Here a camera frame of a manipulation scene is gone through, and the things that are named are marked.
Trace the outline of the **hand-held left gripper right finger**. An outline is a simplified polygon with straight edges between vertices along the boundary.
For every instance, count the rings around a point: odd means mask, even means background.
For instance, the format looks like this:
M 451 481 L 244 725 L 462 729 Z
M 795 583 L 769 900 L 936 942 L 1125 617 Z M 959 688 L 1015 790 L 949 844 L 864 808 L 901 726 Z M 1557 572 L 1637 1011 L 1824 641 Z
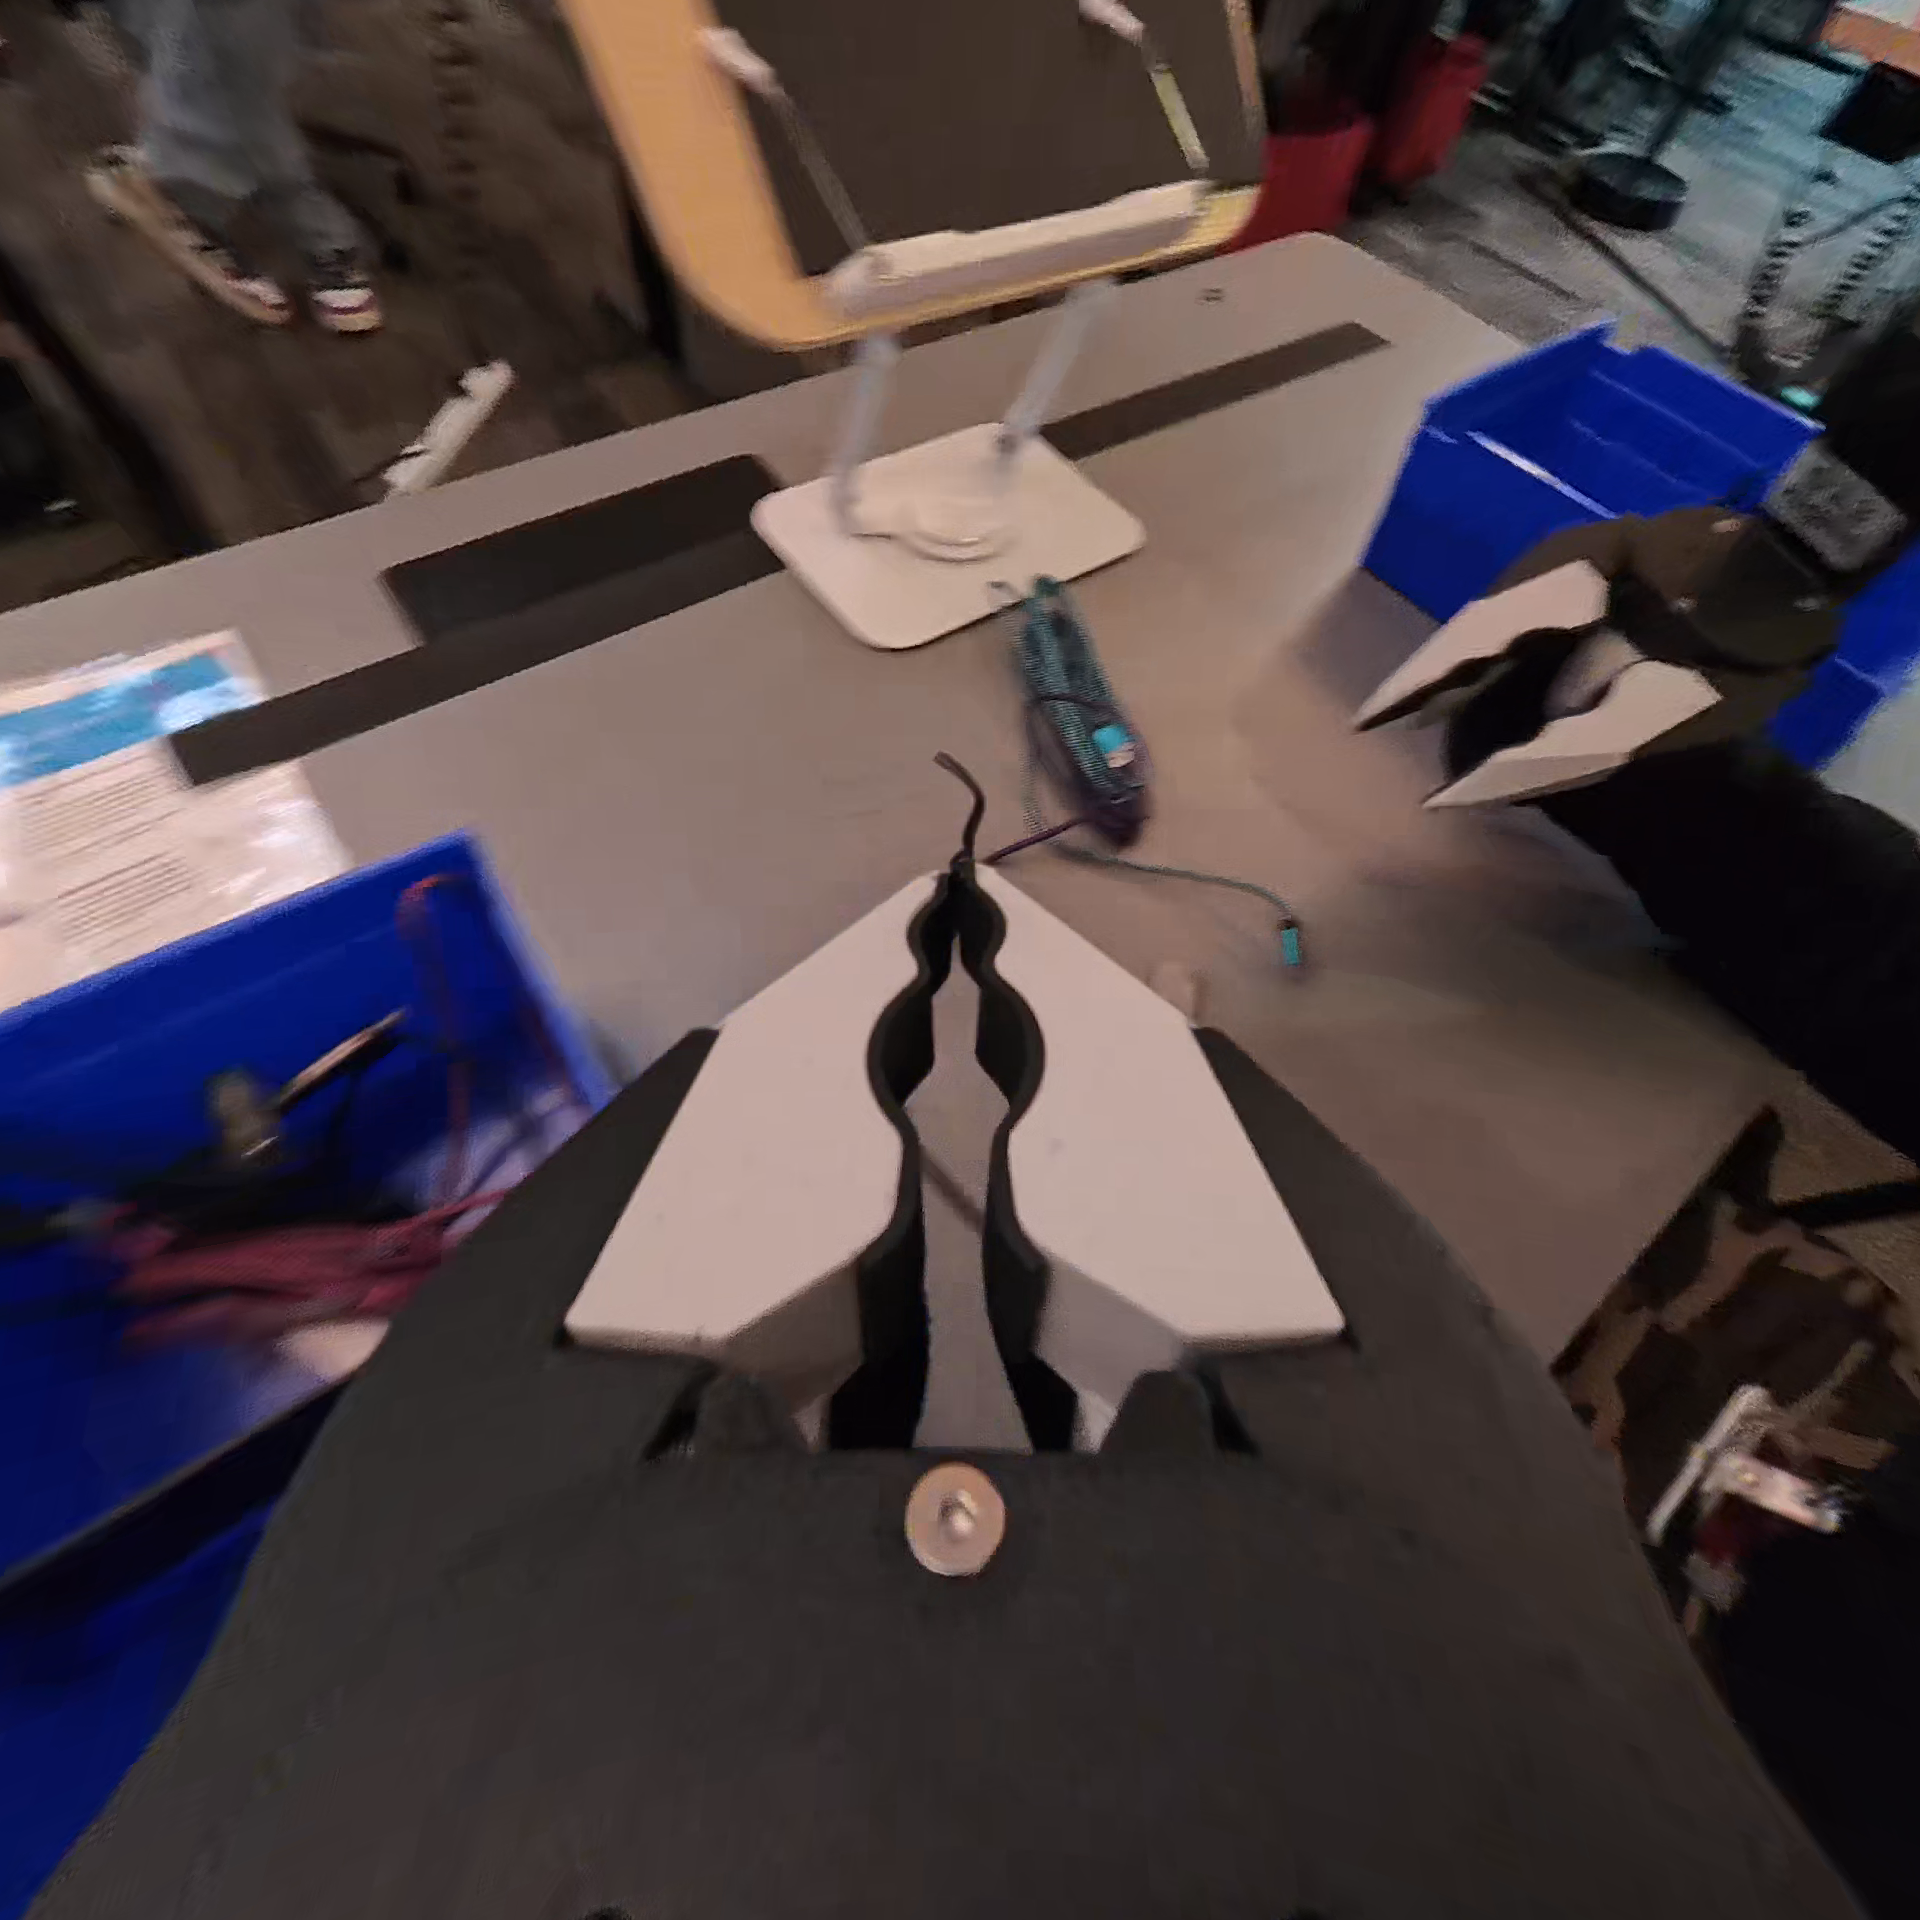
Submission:
M 1003 1116 L 982 1294 L 1033 1449 L 1095 1449 L 1142 1375 L 1329 1343 L 1345 1317 L 1199 1028 L 993 870 L 956 881 Z

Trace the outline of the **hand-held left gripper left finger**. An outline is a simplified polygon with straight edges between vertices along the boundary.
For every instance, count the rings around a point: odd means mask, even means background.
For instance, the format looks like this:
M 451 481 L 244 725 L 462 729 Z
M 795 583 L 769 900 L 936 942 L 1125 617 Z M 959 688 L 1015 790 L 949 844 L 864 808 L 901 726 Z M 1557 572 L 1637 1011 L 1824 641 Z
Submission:
M 927 1389 L 921 1139 L 953 959 L 951 878 L 916 878 L 743 1001 L 565 1315 L 580 1348 L 701 1359 L 907 1449 Z

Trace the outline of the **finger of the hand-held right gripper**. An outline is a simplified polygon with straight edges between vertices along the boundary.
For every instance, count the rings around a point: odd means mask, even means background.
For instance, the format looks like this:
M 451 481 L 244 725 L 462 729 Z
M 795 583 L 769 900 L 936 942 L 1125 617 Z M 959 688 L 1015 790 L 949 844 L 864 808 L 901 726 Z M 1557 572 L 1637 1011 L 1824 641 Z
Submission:
M 1399 663 L 1353 712 L 1392 725 L 1459 688 L 1472 688 L 1526 636 L 1585 632 L 1607 614 L 1611 585 L 1590 561 L 1565 561 L 1470 601 Z
M 1494 751 L 1423 803 L 1505 807 L 1592 784 L 1719 704 L 1716 688 L 1691 667 L 1631 663 L 1592 704 L 1547 718 L 1535 736 Z

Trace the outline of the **black twist tie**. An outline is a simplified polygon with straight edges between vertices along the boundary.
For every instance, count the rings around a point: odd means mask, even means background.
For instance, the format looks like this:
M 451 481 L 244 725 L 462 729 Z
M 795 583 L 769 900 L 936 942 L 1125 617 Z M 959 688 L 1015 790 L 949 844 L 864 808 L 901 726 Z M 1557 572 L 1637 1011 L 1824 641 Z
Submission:
M 933 763 L 958 781 L 966 795 L 966 816 L 963 821 L 956 853 L 949 860 L 943 878 L 943 900 L 958 905 L 976 888 L 976 840 L 988 813 L 988 797 L 972 769 L 949 751 L 934 751 Z

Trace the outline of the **blue plastic bin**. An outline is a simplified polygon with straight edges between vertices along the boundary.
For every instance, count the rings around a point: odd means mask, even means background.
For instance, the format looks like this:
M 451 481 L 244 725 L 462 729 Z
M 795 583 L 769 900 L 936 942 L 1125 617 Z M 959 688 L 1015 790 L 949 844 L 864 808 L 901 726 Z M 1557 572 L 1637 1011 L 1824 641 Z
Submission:
M 1811 416 L 1654 348 L 1624 350 L 1609 324 L 1477 374 L 1425 407 L 1361 556 L 1361 569 L 1435 620 L 1505 590 L 1505 572 L 1539 541 L 1599 521 L 1668 510 L 1749 510 L 1816 432 Z M 1712 711 L 1631 761 L 1774 733 L 1819 763 L 1872 701 L 1893 688 L 1904 649 L 1902 608 L 1861 603 L 1822 673 L 1766 721 L 1740 704 Z M 1607 631 L 1534 632 L 1472 688 L 1399 721 L 1445 725 L 1445 780 L 1463 777 L 1544 719 L 1592 704 L 1641 656 Z
M 376 1024 L 281 1125 L 311 1209 L 509 1184 L 617 1091 L 464 833 L 5 1012 L 5 1917 L 177 1702 L 353 1371 L 136 1335 L 93 1217 L 213 1171 L 220 1076 L 276 1092 Z

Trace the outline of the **person's right forearm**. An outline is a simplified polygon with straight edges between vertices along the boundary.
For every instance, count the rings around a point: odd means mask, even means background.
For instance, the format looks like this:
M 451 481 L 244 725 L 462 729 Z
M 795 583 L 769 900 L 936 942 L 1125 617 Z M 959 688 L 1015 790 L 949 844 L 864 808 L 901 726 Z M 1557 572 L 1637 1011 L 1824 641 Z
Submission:
M 1918 840 L 1765 740 L 1631 758 L 1534 807 L 1781 1064 L 1918 1160 Z

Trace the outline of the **black floor lamp stand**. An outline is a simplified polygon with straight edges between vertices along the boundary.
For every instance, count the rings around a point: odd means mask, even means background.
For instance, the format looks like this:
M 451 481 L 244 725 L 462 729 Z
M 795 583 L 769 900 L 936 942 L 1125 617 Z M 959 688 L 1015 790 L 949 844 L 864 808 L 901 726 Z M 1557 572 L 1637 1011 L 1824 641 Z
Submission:
M 1688 181 L 1662 159 L 1596 149 L 1576 157 L 1567 204 L 1589 221 L 1624 232 L 1665 232 L 1688 199 Z

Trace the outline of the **white folding stand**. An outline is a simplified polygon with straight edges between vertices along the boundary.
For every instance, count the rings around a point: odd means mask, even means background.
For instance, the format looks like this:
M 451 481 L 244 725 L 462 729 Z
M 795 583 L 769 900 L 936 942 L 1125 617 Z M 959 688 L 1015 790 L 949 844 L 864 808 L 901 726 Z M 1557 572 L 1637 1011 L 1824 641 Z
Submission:
M 1072 583 L 1144 544 L 1140 519 L 1045 443 L 1040 427 L 1093 324 L 1117 296 L 1119 268 L 1193 237 L 1209 208 L 1212 163 L 1139 11 L 1080 1 L 1077 13 L 1135 53 L 1185 179 L 1021 223 L 927 230 L 895 241 L 868 237 L 777 71 L 732 28 L 700 33 L 708 65 L 769 108 L 848 239 L 848 253 L 824 278 L 828 303 L 855 324 L 852 387 L 831 457 L 821 477 L 755 503 L 752 527 L 872 651 L 921 649 L 1015 603 L 1038 575 Z M 1063 301 L 1003 416 L 875 460 L 903 355 L 894 309 L 958 301 L 973 313 L 1029 281 L 1041 292 L 1063 289 Z

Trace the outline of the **printed paper sheet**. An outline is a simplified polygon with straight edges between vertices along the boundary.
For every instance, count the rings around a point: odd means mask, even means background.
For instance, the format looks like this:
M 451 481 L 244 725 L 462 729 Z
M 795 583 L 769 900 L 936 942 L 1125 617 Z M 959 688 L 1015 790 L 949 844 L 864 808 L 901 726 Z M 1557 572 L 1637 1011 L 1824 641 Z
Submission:
M 5 1011 L 349 870 L 293 763 L 190 781 L 177 737 L 263 701 L 238 631 L 5 681 Z

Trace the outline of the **wooden edged display board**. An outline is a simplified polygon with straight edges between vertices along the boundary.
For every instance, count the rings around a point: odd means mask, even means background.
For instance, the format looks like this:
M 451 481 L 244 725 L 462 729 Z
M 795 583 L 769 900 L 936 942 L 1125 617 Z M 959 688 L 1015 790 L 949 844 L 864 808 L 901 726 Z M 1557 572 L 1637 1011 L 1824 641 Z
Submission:
M 560 11 L 670 284 L 774 352 L 1159 269 L 1257 208 L 1247 5 Z

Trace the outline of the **white power strip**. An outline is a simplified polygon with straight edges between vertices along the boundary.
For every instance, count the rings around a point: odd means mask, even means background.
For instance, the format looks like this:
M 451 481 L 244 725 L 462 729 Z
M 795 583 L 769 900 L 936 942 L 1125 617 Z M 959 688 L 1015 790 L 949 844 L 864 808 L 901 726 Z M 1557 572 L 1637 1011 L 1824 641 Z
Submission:
M 448 479 L 515 387 L 516 374 L 505 358 L 462 372 L 432 417 L 376 469 L 379 494 L 383 497 L 417 495 Z

